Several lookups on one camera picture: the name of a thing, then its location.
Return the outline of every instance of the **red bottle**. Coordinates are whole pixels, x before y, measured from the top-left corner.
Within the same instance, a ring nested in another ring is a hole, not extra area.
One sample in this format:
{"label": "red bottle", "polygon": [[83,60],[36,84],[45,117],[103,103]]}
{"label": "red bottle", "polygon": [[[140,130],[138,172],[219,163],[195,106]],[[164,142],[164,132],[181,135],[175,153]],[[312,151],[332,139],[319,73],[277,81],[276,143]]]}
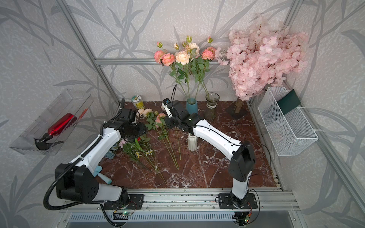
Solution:
{"label": "red bottle", "polygon": [[43,135],[41,139],[35,139],[35,145],[40,150],[48,150],[52,143],[46,143],[48,140],[52,139],[53,137],[61,134],[61,132],[71,126],[77,117],[72,115],[71,113],[67,113],[63,117],[61,117],[56,123],[48,128],[47,133]]}

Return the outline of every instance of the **vent grille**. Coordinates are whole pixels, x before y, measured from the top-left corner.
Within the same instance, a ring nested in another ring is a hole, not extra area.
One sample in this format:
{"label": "vent grille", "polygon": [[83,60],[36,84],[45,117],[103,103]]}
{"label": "vent grille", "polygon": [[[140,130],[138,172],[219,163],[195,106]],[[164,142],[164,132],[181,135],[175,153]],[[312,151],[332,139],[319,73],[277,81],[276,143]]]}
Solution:
{"label": "vent grille", "polygon": [[[128,222],[153,221],[232,221],[234,212],[135,212],[131,216],[116,215]],[[106,221],[101,212],[73,212],[69,222],[101,222]]]}

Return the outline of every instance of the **blue vase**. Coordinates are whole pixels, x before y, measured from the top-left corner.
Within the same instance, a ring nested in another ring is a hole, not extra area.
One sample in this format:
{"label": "blue vase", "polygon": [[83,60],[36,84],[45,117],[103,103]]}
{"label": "blue vase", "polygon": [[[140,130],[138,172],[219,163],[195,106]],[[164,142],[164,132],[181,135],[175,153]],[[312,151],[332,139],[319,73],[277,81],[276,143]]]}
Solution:
{"label": "blue vase", "polygon": [[195,98],[189,98],[186,101],[186,110],[188,110],[190,115],[194,112],[198,114],[198,102],[196,102]]}

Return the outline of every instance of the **small yellow flower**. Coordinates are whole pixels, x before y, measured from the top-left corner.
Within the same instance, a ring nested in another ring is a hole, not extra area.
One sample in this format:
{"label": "small yellow flower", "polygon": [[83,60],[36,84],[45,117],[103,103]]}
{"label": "small yellow flower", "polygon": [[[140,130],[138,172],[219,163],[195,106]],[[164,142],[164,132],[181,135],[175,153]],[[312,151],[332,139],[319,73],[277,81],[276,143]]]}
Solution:
{"label": "small yellow flower", "polygon": [[152,153],[153,153],[153,150],[150,150],[150,151],[146,152],[146,155],[152,155]]}

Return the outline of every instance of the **metal mounting plate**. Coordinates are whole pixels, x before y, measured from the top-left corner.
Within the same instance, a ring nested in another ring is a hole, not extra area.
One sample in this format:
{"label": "metal mounting plate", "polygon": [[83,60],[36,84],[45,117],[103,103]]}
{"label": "metal mounting plate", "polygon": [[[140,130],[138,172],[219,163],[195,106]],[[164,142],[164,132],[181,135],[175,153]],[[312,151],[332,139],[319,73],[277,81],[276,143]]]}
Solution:
{"label": "metal mounting plate", "polygon": [[[237,209],[232,203],[230,193],[218,194],[218,201],[219,201],[220,209]],[[251,207],[247,204],[248,202],[251,204],[252,209],[257,208],[257,201],[256,201],[255,194],[253,194],[253,193],[247,194],[244,206],[241,209],[250,209]]]}
{"label": "metal mounting plate", "polygon": [[[143,204],[143,194],[129,194],[129,197],[131,197],[131,202],[128,204],[128,206],[124,210],[141,210],[142,204]],[[120,203],[108,201],[104,203],[104,209],[105,210],[115,210],[118,207],[120,207]]]}

